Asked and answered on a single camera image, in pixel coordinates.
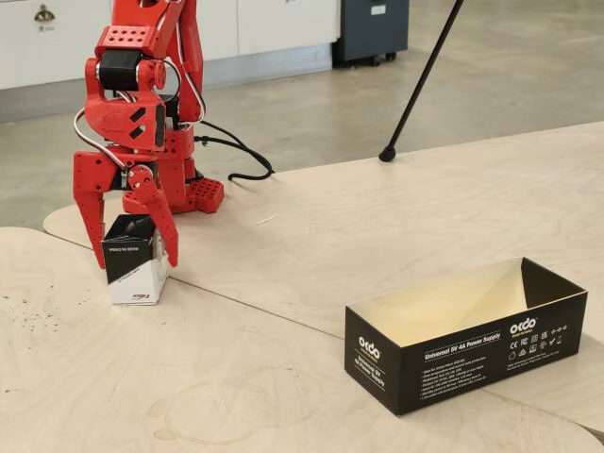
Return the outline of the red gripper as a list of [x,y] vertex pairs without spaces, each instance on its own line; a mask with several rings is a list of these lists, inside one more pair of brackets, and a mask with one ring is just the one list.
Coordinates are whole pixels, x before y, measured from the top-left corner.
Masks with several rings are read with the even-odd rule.
[[125,169],[99,151],[74,154],[74,198],[100,268],[106,267],[102,249],[105,234],[103,193],[111,191],[127,191],[123,199],[125,212],[146,213],[151,217],[163,239],[168,261],[176,268],[178,233],[167,198],[157,186],[157,159],[122,149],[112,152]]

